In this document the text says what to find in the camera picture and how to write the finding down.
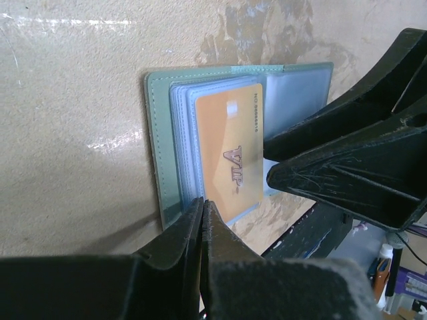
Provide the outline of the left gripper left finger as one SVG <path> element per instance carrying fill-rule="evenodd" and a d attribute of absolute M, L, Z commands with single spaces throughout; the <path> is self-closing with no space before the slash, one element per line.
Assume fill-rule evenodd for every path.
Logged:
<path fill-rule="evenodd" d="M 197 319 L 204 201 L 129 255 L 1 260 L 2 319 Z"/>

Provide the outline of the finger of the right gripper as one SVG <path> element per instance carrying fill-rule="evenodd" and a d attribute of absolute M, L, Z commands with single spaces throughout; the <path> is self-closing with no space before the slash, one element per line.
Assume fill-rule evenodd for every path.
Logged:
<path fill-rule="evenodd" d="M 274 165 L 267 182 L 403 230 L 426 212 L 426 129 L 367 128 Z"/>
<path fill-rule="evenodd" d="M 264 157 L 285 161 L 390 116 L 426 57 L 426 31 L 402 30 L 382 58 L 343 95 L 264 144 Z"/>

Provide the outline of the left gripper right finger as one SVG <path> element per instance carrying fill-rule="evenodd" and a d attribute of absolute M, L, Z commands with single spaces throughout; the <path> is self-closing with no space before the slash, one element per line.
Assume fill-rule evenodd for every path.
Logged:
<path fill-rule="evenodd" d="M 264 259 L 203 206 L 201 296 L 208 319 L 379 319 L 359 266 L 345 259 Z"/>

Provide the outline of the green card holder wallet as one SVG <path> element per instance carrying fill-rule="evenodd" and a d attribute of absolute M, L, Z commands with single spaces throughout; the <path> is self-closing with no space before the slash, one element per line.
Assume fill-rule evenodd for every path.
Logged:
<path fill-rule="evenodd" d="M 264 139 L 282 133 L 325 107 L 334 65 L 240 65 L 155 71 L 144 79 L 157 196 L 164 229 L 187 207 L 181 194 L 171 88 L 255 75 L 263 85 Z"/>

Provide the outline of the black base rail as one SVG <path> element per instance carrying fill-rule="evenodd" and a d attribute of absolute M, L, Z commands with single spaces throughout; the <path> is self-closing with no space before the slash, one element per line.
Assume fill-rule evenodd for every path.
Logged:
<path fill-rule="evenodd" d="M 315 204 L 263 253 L 264 259 L 325 258 L 352 229 L 353 217 L 341 209 Z"/>

